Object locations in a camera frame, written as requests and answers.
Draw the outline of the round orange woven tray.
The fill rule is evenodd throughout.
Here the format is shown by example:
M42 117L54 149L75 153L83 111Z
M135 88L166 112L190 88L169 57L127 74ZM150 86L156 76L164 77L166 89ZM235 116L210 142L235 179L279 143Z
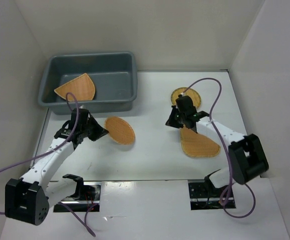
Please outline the round orange woven tray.
M105 128L109 136L118 144L132 145L135 142L135 132L131 125L117 116L108 117L105 121Z

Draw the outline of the triangular orange woven tray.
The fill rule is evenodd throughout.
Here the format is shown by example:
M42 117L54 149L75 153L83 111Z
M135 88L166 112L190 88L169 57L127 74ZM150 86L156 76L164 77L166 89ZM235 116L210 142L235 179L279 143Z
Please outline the triangular orange woven tray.
M76 100L91 101L95 97L96 88L94 82L87 73L84 73L69 82L54 89L54 92L62 99L73 102L74 98L71 95L66 97L67 93L72 93Z

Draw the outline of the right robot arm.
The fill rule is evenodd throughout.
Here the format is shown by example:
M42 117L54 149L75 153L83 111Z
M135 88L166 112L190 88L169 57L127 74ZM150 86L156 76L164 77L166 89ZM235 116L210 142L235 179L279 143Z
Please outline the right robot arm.
M179 95L166 122L167 126L188 130L197 136L202 135L223 145L229 157L230 166L209 174L205 179L205 193L216 196L230 182L244 185L269 169L260 139L255 134L244 135L218 121L211 119L205 111L198 112L193 100Z

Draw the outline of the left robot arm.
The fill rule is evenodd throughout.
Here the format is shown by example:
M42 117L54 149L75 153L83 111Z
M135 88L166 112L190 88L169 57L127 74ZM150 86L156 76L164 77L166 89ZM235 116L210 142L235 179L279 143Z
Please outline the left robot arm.
M85 138L94 142L108 133L87 109L74 109L71 119L56 132L43 157L19 179L12 178L5 185L4 215L38 226L49 209L64 198L81 199L85 188L80 176L66 173L55 186L48 187L48 184Z

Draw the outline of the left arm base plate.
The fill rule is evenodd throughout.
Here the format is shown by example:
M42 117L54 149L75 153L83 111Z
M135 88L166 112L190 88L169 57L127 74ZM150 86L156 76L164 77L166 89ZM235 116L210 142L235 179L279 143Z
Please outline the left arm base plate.
M92 205L94 205L90 212L99 212L101 185L101 182L85 181L83 192L80 194L79 198L64 198L61 201L61 204L56 204L54 206L53 212L69 212L69 210L63 205L66 205L75 213L85 213Z

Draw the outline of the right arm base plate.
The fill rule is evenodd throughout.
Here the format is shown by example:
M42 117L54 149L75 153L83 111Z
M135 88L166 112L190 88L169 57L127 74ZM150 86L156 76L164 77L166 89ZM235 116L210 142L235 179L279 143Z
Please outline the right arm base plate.
M191 210L223 209L220 204L220 195L225 188L226 186L222 188L207 186L203 180L188 181Z

